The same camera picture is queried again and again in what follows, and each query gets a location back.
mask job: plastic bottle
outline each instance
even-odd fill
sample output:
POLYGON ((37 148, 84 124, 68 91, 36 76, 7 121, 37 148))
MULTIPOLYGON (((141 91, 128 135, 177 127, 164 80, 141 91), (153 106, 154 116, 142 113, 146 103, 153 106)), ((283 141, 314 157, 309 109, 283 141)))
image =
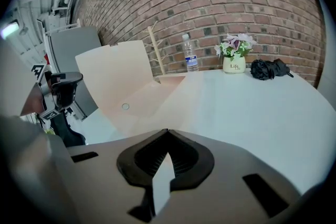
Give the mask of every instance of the plastic bottle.
POLYGON ((182 39, 184 41, 183 51, 184 57, 187 65, 188 72, 198 71, 197 56, 195 53, 195 44, 190 41, 189 35, 183 35, 182 39))

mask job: black umbrella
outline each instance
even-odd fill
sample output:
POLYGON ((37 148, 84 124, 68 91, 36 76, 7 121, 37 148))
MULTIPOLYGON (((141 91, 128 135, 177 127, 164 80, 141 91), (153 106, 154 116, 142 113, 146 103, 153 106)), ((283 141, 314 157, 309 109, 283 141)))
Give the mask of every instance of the black umbrella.
POLYGON ((273 79, 275 76, 282 77, 289 75, 294 77, 290 73, 290 69, 280 59, 276 59, 273 62, 254 60, 251 64, 251 74, 255 79, 268 80, 273 79))

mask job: bottle cap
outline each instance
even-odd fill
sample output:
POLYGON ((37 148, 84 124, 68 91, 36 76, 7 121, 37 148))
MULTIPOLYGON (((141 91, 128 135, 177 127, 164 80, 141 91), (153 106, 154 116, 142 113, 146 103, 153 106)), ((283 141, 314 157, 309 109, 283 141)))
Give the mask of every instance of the bottle cap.
POLYGON ((183 39, 183 41, 189 40, 189 35, 188 34, 183 35, 182 39, 183 39))

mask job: flower pot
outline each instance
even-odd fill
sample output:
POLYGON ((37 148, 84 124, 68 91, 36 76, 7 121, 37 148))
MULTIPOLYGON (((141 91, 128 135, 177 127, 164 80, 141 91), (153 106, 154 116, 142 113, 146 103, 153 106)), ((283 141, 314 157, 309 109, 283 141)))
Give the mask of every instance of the flower pot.
POLYGON ((245 57, 239 57, 231 61, 230 58, 224 57, 223 70, 227 73, 244 73, 246 69, 245 57))

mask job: bottle label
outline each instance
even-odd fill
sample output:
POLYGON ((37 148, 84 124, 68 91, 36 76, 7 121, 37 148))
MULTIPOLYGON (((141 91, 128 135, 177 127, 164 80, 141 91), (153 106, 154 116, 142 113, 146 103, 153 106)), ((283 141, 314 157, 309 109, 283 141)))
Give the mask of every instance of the bottle label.
POLYGON ((197 66, 196 55, 185 57, 185 61, 187 62, 187 67, 197 66))

